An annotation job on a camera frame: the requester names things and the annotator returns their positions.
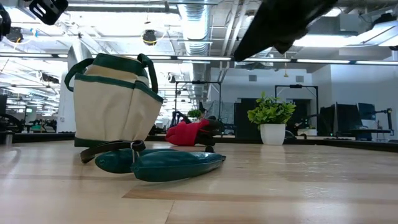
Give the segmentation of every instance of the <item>green bag trim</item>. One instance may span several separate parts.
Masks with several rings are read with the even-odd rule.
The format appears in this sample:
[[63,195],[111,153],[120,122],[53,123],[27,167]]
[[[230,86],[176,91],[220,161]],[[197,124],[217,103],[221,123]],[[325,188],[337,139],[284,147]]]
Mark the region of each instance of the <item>green bag trim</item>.
[[103,83],[103,84],[109,84],[109,85],[116,85],[116,86],[121,86],[121,87],[125,87],[125,88],[130,88],[132,90],[137,88],[138,90],[141,90],[144,93],[151,96],[156,101],[163,103],[162,97],[160,97],[158,94],[154,93],[145,83],[138,81],[138,80],[135,83],[131,83],[131,82],[126,82],[126,81],[122,81],[122,80],[117,80],[114,78],[100,77],[100,76],[94,76],[94,75],[82,75],[82,74],[76,74],[75,80],[80,80],[83,82],[97,82],[97,83]]
[[128,58],[116,57],[113,55],[100,53],[94,59],[93,65],[98,65],[101,67],[124,72],[130,72],[140,77],[148,78],[148,74],[142,64],[136,60],[131,60]]
[[75,147],[95,147],[100,144],[107,143],[108,141],[81,139],[75,137]]

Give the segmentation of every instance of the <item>white flower pot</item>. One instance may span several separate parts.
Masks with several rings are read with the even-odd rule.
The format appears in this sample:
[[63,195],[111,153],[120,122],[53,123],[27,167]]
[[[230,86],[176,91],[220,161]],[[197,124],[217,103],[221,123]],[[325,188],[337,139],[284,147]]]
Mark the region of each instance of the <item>white flower pot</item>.
[[280,146],[285,140],[285,124],[260,125],[261,140],[263,144]]

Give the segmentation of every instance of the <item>tote bag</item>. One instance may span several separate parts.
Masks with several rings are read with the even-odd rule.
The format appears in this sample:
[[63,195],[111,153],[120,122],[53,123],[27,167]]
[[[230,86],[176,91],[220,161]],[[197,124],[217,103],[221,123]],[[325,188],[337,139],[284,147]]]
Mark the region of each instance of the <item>tote bag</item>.
[[[73,76],[75,86],[71,87]],[[98,54],[74,65],[65,84],[74,96],[76,147],[145,140],[163,103],[157,94],[154,64],[144,54],[137,60]]]

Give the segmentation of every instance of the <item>green bag handle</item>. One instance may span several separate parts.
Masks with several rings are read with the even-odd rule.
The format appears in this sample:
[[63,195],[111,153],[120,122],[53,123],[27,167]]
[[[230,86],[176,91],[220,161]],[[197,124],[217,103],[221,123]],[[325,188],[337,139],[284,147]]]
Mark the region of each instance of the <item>green bag handle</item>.
[[144,54],[139,54],[137,60],[141,62],[144,68],[148,66],[150,82],[152,83],[152,91],[154,91],[157,94],[159,89],[157,86],[157,78],[156,78],[154,63],[148,56]]
[[[157,85],[157,78],[156,78],[154,63],[152,62],[151,59],[149,59],[148,56],[146,56],[144,54],[138,55],[137,60],[141,62],[142,66],[144,68],[148,67],[149,77],[150,77],[150,81],[152,83],[152,91],[157,94],[158,85]],[[87,58],[87,59],[84,59],[81,62],[77,63],[76,65],[72,66],[72,68],[67,73],[67,75],[65,77],[65,81],[64,81],[65,85],[67,86],[67,89],[69,91],[73,91],[73,87],[69,86],[70,80],[76,75],[76,73],[83,73],[84,69],[87,66],[91,65],[93,62],[94,62],[93,58]]]
[[65,85],[67,86],[67,89],[69,91],[73,91],[73,87],[69,86],[70,80],[72,79],[72,77],[74,77],[76,75],[76,73],[83,73],[84,69],[91,65],[94,62],[93,58],[87,58],[82,60],[81,62],[77,63],[76,65],[72,66],[72,68],[69,70],[69,72],[67,73],[66,77],[65,77]]

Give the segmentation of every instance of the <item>table surface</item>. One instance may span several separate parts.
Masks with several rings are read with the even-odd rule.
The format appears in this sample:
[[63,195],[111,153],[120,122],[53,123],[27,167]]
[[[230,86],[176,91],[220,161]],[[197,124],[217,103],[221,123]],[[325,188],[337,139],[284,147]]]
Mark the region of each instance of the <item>table surface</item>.
[[148,183],[81,164],[82,149],[72,141],[0,147],[0,223],[398,223],[391,152],[217,144],[227,156],[220,169]]

